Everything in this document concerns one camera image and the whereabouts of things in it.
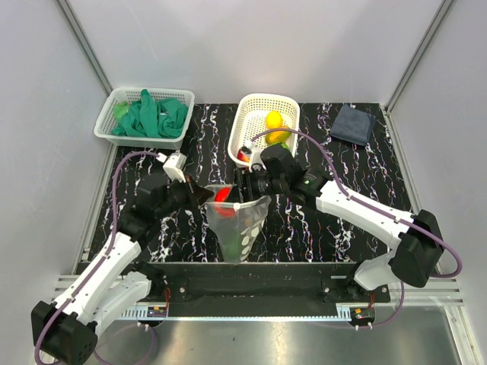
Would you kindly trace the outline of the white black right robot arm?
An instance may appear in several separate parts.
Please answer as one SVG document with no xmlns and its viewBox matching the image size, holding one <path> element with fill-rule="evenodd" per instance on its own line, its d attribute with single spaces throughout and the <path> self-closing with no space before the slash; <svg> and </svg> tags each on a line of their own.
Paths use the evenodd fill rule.
<svg viewBox="0 0 487 365">
<path fill-rule="evenodd" d="M 425 210 L 401 211 L 341 186 L 324 168 L 304 169 L 280 144 L 265 149 L 243 147 L 249 163 L 235 173 L 234 196 L 256 200 L 283 195 L 296 205 L 331 214 L 378 238 L 388 252 L 359 262 L 345 283 L 354 301 L 365 300 L 379 286 L 402 281 L 422 288 L 443 254 L 436 217 Z"/>
</svg>

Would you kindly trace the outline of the clear zip top bag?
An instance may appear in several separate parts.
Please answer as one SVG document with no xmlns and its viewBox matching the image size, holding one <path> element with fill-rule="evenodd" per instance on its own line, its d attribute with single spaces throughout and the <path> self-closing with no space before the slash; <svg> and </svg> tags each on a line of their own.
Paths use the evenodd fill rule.
<svg viewBox="0 0 487 365">
<path fill-rule="evenodd" d="M 214 194 L 224 187 L 231 186 L 206 186 L 206 188 L 213 191 Z M 215 233 L 220 248 L 223 242 L 230 240 L 239 240 L 241 244 L 245 246 L 242 251 L 240 262 L 229 262 L 241 263 L 247 259 L 256 238 L 259 236 L 264 226 L 269 212 L 271 198 L 269 196 L 263 196 L 258 200 L 244 203 L 217 203 L 214 202 L 214 200 L 215 195 L 205 203 L 208 227 Z M 221 217 L 215 210 L 217 205 L 221 205 L 224 208 L 233 208 L 235 215 L 230 218 Z"/>
</svg>

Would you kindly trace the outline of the pink red fake fruit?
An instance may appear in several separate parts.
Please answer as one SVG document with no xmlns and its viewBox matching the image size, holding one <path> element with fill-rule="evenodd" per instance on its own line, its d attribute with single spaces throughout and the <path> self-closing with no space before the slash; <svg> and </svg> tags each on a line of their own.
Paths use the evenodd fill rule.
<svg viewBox="0 0 487 365">
<path fill-rule="evenodd" d="M 230 193 L 231 193 L 231 187 L 224 187 L 219 189 L 215 194 L 214 202 L 217 203 L 226 202 Z M 221 205 L 217 205 L 215 210 L 221 217 L 230 218 L 235 215 L 235 211 L 233 208 L 224 208 Z"/>
</svg>

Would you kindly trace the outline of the orange green fake mango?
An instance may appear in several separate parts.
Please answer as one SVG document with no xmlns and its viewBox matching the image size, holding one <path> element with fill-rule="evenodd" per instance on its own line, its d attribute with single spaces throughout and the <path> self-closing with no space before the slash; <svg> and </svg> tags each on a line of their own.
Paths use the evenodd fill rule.
<svg viewBox="0 0 487 365">
<path fill-rule="evenodd" d="M 286 141 L 291 137 L 292 133 L 288 130 L 270 132 L 265 136 L 265 142 L 267 145 L 286 143 Z"/>
</svg>

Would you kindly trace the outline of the green fake watermelon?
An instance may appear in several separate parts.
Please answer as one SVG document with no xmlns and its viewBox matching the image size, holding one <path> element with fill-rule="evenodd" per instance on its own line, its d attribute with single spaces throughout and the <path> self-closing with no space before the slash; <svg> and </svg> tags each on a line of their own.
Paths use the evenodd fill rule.
<svg viewBox="0 0 487 365">
<path fill-rule="evenodd" d="M 278 145 L 280 145 L 281 147 L 283 147 L 285 150 L 287 150 L 287 151 L 290 151 L 290 152 L 291 152 L 290 147 L 289 147 L 289 146 L 288 146 L 286 143 L 284 143 L 284 142 L 279 142 L 279 143 L 278 143 Z"/>
</svg>

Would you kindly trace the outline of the yellow fake lemon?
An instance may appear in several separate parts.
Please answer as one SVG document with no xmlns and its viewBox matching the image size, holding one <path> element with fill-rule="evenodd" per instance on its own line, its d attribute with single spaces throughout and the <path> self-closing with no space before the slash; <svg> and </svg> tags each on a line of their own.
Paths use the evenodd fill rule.
<svg viewBox="0 0 487 365">
<path fill-rule="evenodd" d="M 267 129 L 277 129 L 283 126 L 282 114 L 279 111 L 273 110 L 266 116 Z"/>
</svg>

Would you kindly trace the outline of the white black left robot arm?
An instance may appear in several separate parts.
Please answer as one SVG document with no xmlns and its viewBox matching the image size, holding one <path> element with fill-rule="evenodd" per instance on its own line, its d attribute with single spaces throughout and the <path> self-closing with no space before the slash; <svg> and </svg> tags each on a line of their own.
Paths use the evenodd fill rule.
<svg viewBox="0 0 487 365">
<path fill-rule="evenodd" d="M 46 353 L 57 363 L 83 364 L 123 312 L 141 299 L 158 300 L 165 288 L 162 270 L 143 262 L 120 283 L 116 279 L 157 236 L 162 218 L 181 208 L 199 208 L 213 195 L 188 176 L 171 184 L 145 177 L 90 265 L 53 302 L 40 301 L 33 308 L 35 361 L 42 363 L 40 355 Z"/>
</svg>

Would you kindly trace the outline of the red fake tomato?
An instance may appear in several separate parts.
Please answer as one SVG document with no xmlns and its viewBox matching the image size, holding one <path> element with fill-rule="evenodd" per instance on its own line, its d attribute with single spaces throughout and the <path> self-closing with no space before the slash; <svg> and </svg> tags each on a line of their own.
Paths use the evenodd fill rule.
<svg viewBox="0 0 487 365">
<path fill-rule="evenodd" d="M 248 149 L 241 148 L 237 152 L 237 159 L 240 161 L 243 161 L 245 163 L 249 163 L 250 162 L 250 155 L 251 155 L 251 152 Z"/>
</svg>

